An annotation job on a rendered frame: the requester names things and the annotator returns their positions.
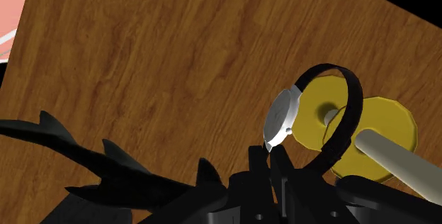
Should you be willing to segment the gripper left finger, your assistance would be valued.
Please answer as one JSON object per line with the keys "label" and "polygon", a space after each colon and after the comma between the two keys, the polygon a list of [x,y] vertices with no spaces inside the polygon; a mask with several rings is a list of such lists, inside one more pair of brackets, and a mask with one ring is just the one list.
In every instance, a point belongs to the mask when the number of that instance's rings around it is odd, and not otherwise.
{"label": "gripper left finger", "polygon": [[230,176],[224,187],[214,166],[198,162],[196,186],[138,224],[278,224],[268,153],[248,149],[249,169]]}

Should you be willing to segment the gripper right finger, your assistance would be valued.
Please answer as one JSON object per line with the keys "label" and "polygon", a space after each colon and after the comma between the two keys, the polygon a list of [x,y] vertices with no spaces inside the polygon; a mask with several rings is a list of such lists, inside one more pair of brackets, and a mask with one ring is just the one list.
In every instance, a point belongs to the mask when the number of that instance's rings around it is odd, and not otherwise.
{"label": "gripper right finger", "polygon": [[294,168],[284,146],[274,147],[271,180],[288,224],[442,224],[442,206],[364,177],[335,185]]}

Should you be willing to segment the silver watch with black strap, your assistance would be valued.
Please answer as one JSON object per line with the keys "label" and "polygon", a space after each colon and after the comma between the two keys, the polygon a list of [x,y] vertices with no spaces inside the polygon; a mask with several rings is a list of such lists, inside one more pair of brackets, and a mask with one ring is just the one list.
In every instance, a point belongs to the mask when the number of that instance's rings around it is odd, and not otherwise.
{"label": "silver watch with black strap", "polygon": [[292,126],[300,107],[300,97],[307,85],[319,74],[337,69],[343,74],[347,85],[347,104],[343,117],[321,152],[305,166],[324,174],[343,156],[351,144],[363,111],[363,90],[358,77],[349,69],[335,64],[322,63],[304,72],[290,89],[284,89],[273,101],[263,127],[263,145],[270,152],[293,132]]}

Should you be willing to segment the brown wooden table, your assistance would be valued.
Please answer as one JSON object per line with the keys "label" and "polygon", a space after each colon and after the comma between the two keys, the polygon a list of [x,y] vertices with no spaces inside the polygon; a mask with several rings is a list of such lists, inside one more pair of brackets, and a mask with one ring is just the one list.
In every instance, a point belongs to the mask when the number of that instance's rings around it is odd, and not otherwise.
{"label": "brown wooden table", "polygon": [[187,184],[205,157],[227,181],[275,97],[322,62],[408,108],[442,167],[442,29],[385,0],[26,0],[0,118],[44,110],[91,150],[112,140]]}

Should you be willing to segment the pink white striped rug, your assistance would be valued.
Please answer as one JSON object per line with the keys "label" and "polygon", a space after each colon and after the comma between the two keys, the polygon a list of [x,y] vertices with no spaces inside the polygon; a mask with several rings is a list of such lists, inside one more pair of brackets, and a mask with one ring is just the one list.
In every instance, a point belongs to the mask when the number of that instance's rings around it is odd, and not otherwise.
{"label": "pink white striped rug", "polygon": [[0,64],[9,60],[25,0],[0,0]]}

